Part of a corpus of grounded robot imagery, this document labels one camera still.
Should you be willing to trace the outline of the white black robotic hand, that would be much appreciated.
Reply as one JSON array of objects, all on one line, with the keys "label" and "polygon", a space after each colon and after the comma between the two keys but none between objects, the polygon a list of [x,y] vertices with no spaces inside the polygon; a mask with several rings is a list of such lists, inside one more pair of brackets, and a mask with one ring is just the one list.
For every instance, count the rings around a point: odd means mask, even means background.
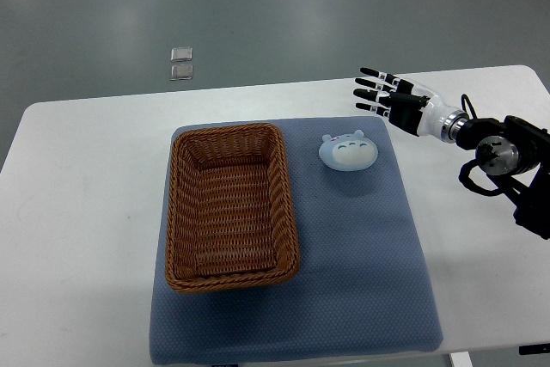
[{"label": "white black robotic hand", "polygon": [[447,105],[438,93],[424,85],[410,83],[367,67],[362,67],[360,72],[385,83],[358,77],[355,82],[369,89],[355,89],[353,94],[367,101],[389,101],[389,104],[379,106],[358,102],[355,107],[388,117],[391,125],[404,132],[420,137],[431,135],[443,142],[454,142],[458,131],[468,121],[464,110]]}]

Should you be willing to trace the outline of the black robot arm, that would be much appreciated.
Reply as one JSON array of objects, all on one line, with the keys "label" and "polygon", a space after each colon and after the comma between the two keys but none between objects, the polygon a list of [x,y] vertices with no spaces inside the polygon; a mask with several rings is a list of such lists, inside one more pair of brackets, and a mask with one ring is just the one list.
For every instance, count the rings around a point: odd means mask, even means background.
[{"label": "black robot arm", "polygon": [[474,152],[459,182],[485,197],[505,195],[517,225],[549,237],[549,133],[524,119],[480,118],[467,95],[452,107],[432,89],[402,77],[361,68],[353,94],[358,109],[386,118],[413,136],[433,136]]}]

